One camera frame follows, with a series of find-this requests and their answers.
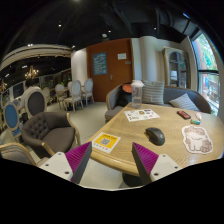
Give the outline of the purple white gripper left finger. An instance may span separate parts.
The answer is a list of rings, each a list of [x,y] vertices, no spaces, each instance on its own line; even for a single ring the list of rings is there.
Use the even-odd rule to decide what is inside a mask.
[[[67,153],[57,152],[43,163],[40,168],[75,184],[79,184],[91,153],[92,143],[87,142]]]

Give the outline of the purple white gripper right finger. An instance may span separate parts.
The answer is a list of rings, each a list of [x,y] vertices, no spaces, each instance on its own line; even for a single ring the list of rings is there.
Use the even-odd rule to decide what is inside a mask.
[[[158,155],[135,142],[132,143],[132,154],[144,185],[181,170],[167,154]]]

